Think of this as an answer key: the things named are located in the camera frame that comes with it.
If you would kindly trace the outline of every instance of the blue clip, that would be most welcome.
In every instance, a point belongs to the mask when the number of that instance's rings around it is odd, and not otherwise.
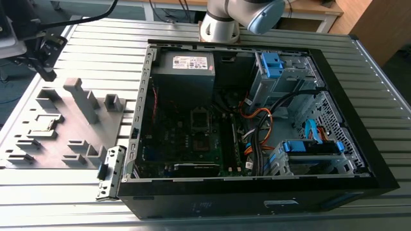
[[[337,146],[337,148],[339,148],[339,151],[340,151],[340,153],[343,153],[344,152],[344,144],[343,144],[343,142],[340,142],[340,141],[336,141],[336,146]]]
[[[265,169],[268,168],[268,166],[269,166],[269,164],[270,164],[270,162],[273,161],[273,159],[274,159],[274,154],[270,156],[270,158],[268,159],[268,162],[266,162],[266,164],[264,165],[264,168],[262,168],[262,170],[265,171]]]
[[[308,119],[305,121],[305,139],[308,139],[308,137],[309,137],[309,131],[312,132],[313,139],[317,141],[319,144],[321,144],[323,140],[319,137],[319,133],[316,131],[316,124],[315,124],[313,119]]]
[[[284,147],[284,151],[289,152],[290,148],[289,148],[288,142],[282,143],[282,147]]]

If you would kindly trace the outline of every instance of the wooden table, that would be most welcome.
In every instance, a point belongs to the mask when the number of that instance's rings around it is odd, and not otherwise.
[[[60,0],[66,2],[110,4],[112,0]],[[154,8],[181,9],[178,0],[152,0]],[[118,0],[118,5],[138,6],[144,8],[145,21],[153,21],[154,14],[149,5],[149,0]],[[206,0],[186,0],[188,9],[190,11],[206,11]],[[321,21],[316,32],[327,33],[336,18],[343,14],[337,4],[333,3],[331,8],[320,5],[320,0],[297,0],[285,4],[282,13],[284,18],[311,19]]]

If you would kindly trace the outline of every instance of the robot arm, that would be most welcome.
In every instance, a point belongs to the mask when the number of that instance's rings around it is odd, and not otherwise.
[[[86,23],[105,18],[118,0],[98,16],[41,24],[28,0],[0,0],[0,59],[25,64],[45,81],[53,81],[52,70],[66,44],[61,36],[48,35],[46,29]],[[265,33],[280,19],[284,0],[208,0],[206,15],[200,28],[201,40],[233,43],[238,39],[238,23],[254,34]]]
[[[106,12],[73,21],[42,24],[28,0],[0,0],[0,59],[25,64],[45,81],[53,81],[52,69],[66,44],[61,36],[49,35],[46,29],[86,23],[105,18],[118,0],[113,0]]]
[[[206,42],[236,42],[238,24],[252,33],[264,34],[280,19],[284,7],[282,0],[208,0],[200,27],[201,39]]]

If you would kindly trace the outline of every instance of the metal table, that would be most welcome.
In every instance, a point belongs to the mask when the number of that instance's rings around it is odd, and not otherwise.
[[[44,82],[38,75],[34,77],[0,131],[0,149],[6,145],[4,137],[14,135],[24,113],[34,103],[34,89],[60,88],[68,77],[80,77],[84,89],[93,90],[96,97],[116,93],[128,100],[117,139],[117,144],[126,146],[146,39],[197,41],[197,35],[196,25],[117,19],[68,27],[64,31],[68,46],[54,66],[57,79]],[[278,30],[262,36],[241,30],[241,42],[323,50],[400,189],[325,213],[140,221],[121,201],[94,202],[96,170],[2,169],[0,227],[116,226],[130,229],[140,226],[150,229],[152,225],[162,225],[170,230],[181,227],[196,230],[369,227],[376,230],[411,225],[411,108],[361,44],[348,36]]]

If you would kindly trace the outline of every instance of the black cable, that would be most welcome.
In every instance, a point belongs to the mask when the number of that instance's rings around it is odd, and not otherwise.
[[[58,23],[41,24],[40,30],[45,30],[45,29],[54,28],[54,27],[58,27],[58,26],[69,26],[69,25],[74,25],[74,24],[80,24],[80,23],[89,23],[89,22],[97,21],[97,20],[105,18],[112,13],[112,11],[114,10],[114,7],[117,5],[117,2],[118,2],[118,0],[113,0],[108,10],[105,11],[105,13],[102,13],[97,16],[93,16],[93,17],[89,17],[89,18],[82,18],[82,19],[78,19],[78,20],[72,20],[72,21],[62,21],[62,22],[58,22]]]
[[[157,15],[157,13],[154,12],[154,7],[153,7],[153,3],[152,3],[152,0],[148,0],[149,2],[149,6],[152,8],[152,11],[154,13],[154,16],[161,20],[162,23],[168,23],[162,18],[160,18],[160,16]]]
[[[5,102],[0,102],[0,104],[10,103],[10,102],[18,100],[20,98],[21,98],[21,96],[18,96],[17,98],[14,98],[13,100],[5,101]]]
[[[178,2],[180,2],[180,5],[181,5],[182,10],[184,10],[184,12],[185,12],[185,16],[186,16],[186,18],[188,18],[188,23],[190,23],[189,12],[185,10],[184,5],[182,5],[182,3],[181,3],[181,0],[178,0]]]
[[[297,95],[317,95],[320,92],[321,92],[321,90],[299,90],[299,91],[288,93],[281,98],[278,98],[277,101],[270,106],[270,108],[269,108],[270,115],[273,115],[273,112],[276,111],[276,109],[282,105],[282,103],[288,99],[293,98]],[[250,145],[253,145],[252,151],[253,151],[253,153],[257,156],[260,161],[262,161],[261,160],[262,159],[262,151],[261,151],[261,146],[258,145],[258,132],[260,132],[260,128],[264,124],[265,119],[266,119],[266,113],[264,114],[264,116],[258,120],[258,123],[257,123],[256,128],[254,128],[256,130],[253,132],[253,139],[252,139],[252,142],[250,142]],[[256,172],[257,172],[257,174],[262,174],[262,169],[261,169],[262,164],[260,164],[258,167],[260,168],[256,170]]]
[[[184,4],[185,4],[185,7],[186,7],[188,22],[190,23],[190,14],[189,14],[189,9],[188,9],[186,0],[184,0]]]
[[[288,5],[289,5],[288,18],[292,18],[292,6],[290,6],[290,3],[289,3],[289,0],[286,0],[286,2],[288,2]]]

